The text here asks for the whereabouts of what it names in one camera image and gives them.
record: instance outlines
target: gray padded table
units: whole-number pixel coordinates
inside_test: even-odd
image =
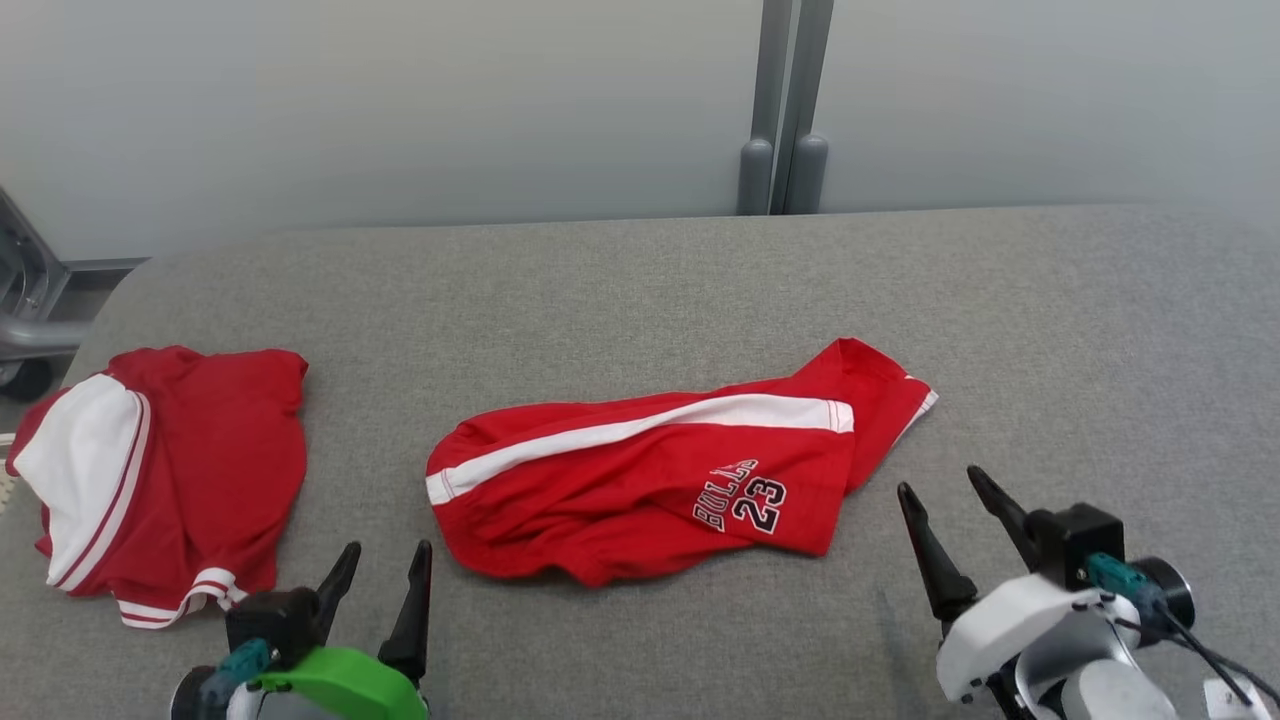
[[[297,232],[152,260],[68,382],[138,346],[310,363],[308,473],[280,585],[365,552],[330,642],[375,652],[420,537],[438,546],[439,717],[991,717],[948,706],[893,489],[909,480],[984,589],[1019,574],[969,489],[1089,501],[1193,584],[1220,651],[1280,669],[1280,242],[1198,210],[1076,206]],[[941,395],[851,496],[831,552],[719,556],[589,591],[457,566],[426,503],[460,420],[540,401],[790,374],[856,336]],[[214,609],[164,632],[44,585],[36,498],[0,516],[0,717],[157,717],[225,652]],[[1208,669],[1138,656],[1185,716]]]

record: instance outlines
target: clothing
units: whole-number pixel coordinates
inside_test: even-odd
[[[306,369],[283,350],[142,348],[32,407],[6,470],[44,502],[47,583],[110,592],[136,628],[274,587]]]
[[[787,378],[472,418],[426,464],[453,556],[486,575],[558,566],[588,585],[772,544],[824,555],[844,497],[937,400],[858,340]]]

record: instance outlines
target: white trim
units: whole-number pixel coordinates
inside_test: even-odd
[[[893,445],[897,445],[897,441],[902,439],[902,436],[906,434],[906,430],[910,429],[910,427],[914,425],[915,421],[919,420],[922,415],[928,413],[929,407],[933,407],[933,404],[937,401],[938,401],[938,393],[931,389],[929,395],[924,396],[924,402],[922,402],[920,407],[915,410],[915,415],[911,415],[911,419],[908,420],[906,425],[902,427],[902,432],[897,433],[897,437],[893,439]]]
[[[474,457],[456,468],[443,468],[426,477],[431,505],[444,505],[485,480],[517,465],[586,447],[612,445],[662,425],[708,424],[758,428],[854,432],[854,409],[846,402],[781,395],[730,395],[690,402],[666,413],[635,420],[591,425],[529,439]]]
[[[147,439],[151,436],[151,404],[147,401],[146,396],[137,392],[131,392],[133,397],[137,398],[141,416],[138,419],[137,439],[133,443],[133,452],[129,454],[129,464],[124,470],[124,479],[122,480],[119,497],[115,498],[114,505],[110,507],[110,515],[108,515],[104,521],[101,530],[97,534],[97,539],[93,541],[92,547],[90,547],[88,553],[79,561],[74,571],[63,582],[58,583],[58,587],[72,592],[84,578],[97,566],[106,555],[106,550],[111,547],[111,542],[115,541],[115,533],[119,532],[120,524],[124,523],[124,515],[129,510],[129,503],[133,501],[133,491],[138,487],[138,473],[142,470],[142,460],[146,457],[147,452]]]
[[[49,507],[50,585],[74,589],[101,560],[133,497],[141,462],[143,400],[119,380],[92,375],[58,397],[13,459]]]
[[[183,615],[189,615],[200,610],[209,602],[210,597],[223,610],[230,610],[236,603],[248,597],[248,593],[236,587],[236,574],[230,570],[205,568],[191,582],[191,589],[187,591],[182,602],[178,603],[177,610],[166,610],[164,607],[154,607],[123,600],[116,600],[115,602],[120,606],[120,621],[125,625],[159,630],[173,625]],[[124,618],[124,614],[134,615],[134,618]]]

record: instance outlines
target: white wall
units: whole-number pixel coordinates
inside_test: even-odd
[[[0,184],[64,260],[731,214],[758,3],[5,0]]]
[[[838,0],[823,211],[1198,200],[1280,225],[1280,3]]]

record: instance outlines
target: cable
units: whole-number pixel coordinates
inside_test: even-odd
[[[1253,701],[1249,700],[1249,696],[1244,692],[1244,689],[1240,688],[1240,684],[1235,682],[1235,678],[1233,678],[1226,673],[1226,669],[1222,667],[1221,662],[1213,660],[1213,656],[1210,655],[1208,648],[1204,647],[1204,644],[1201,643],[1199,639],[1196,635],[1193,635],[1192,632],[1188,630],[1185,625],[1179,623],[1178,618],[1174,618],[1174,614],[1170,612],[1169,610],[1169,605],[1166,605],[1165,602],[1157,602],[1156,611],[1165,616],[1165,621],[1172,625],[1174,629],[1178,630],[1178,634],[1181,635],[1184,641],[1190,643],[1192,648],[1194,648],[1196,652],[1198,652],[1199,656],[1204,659],[1204,662],[1208,662],[1208,666],[1212,667],[1215,673],[1217,673],[1219,678],[1222,678],[1222,682],[1226,683],[1226,687],[1231,688],[1231,692],[1235,693],[1235,697],[1240,698],[1240,702],[1244,703],[1244,707],[1253,707]]]
[[[1157,629],[1157,628],[1151,628],[1151,626],[1147,626],[1147,625],[1139,625],[1137,623],[1130,623],[1130,621],[1124,620],[1124,619],[1116,619],[1115,624],[1120,625],[1121,628],[1128,628],[1130,630],[1137,630],[1138,633],[1140,633],[1143,635],[1147,635],[1148,638],[1153,638],[1153,639],[1157,639],[1157,641],[1165,641],[1165,642],[1176,644],[1178,647],[1180,647],[1183,650],[1189,650],[1192,652],[1196,652],[1196,648],[1192,647],[1192,644],[1189,642],[1184,641],[1183,638],[1178,637],[1174,633],[1170,633],[1170,632],[1166,632],[1166,630],[1161,630],[1161,629]],[[1244,665],[1240,665],[1239,662],[1231,660],[1230,657],[1226,657],[1226,656],[1224,656],[1224,655],[1221,655],[1219,652],[1213,652],[1212,650],[1204,648],[1204,652],[1208,653],[1210,656],[1212,656],[1213,660],[1219,665],[1221,665],[1224,667],[1228,667],[1230,670],[1235,670],[1240,675],[1248,678],[1248,680],[1251,683],[1253,683],[1253,687],[1258,688],[1258,691],[1261,691],[1262,694],[1270,697],[1271,702],[1276,703],[1276,707],[1280,707],[1280,692],[1276,692],[1276,689],[1274,687],[1271,687],[1270,683],[1267,683],[1266,680],[1263,680],[1262,678],[1260,678],[1257,673],[1254,673],[1253,670],[1249,670],[1248,667],[1245,667]]]

